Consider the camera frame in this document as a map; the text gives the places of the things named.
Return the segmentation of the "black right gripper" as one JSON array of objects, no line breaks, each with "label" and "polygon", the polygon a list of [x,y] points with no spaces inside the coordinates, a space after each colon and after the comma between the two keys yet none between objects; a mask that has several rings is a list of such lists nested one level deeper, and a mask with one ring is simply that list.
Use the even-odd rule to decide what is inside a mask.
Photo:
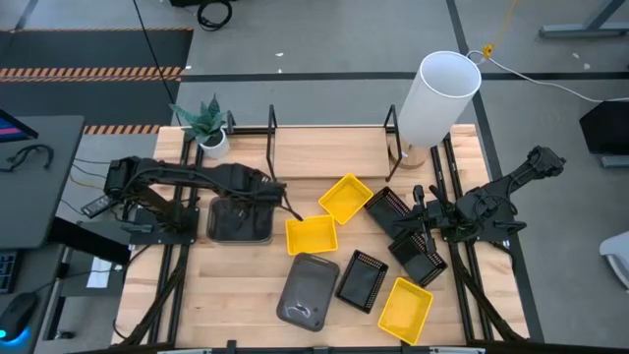
[{"label": "black right gripper", "polygon": [[415,205],[407,214],[393,221],[393,228],[398,231],[397,237],[423,236],[426,253],[434,254],[436,246],[431,231],[449,225],[449,201],[436,186],[430,185],[429,191],[435,196],[435,200],[426,202],[424,187],[422,185],[414,187]]}]

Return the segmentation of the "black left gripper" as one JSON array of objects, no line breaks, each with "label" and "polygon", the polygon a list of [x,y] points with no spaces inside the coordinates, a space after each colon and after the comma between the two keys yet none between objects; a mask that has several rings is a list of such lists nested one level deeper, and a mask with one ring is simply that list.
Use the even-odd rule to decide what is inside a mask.
[{"label": "black left gripper", "polygon": [[284,203],[281,205],[281,208],[288,211],[297,220],[303,221],[304,219],[292,208],[285,192],[285,183],[260,180],[255,181],[252,184],[248,199],[251,202],[270,205],[273,207],[280,206],[283,200]]}]

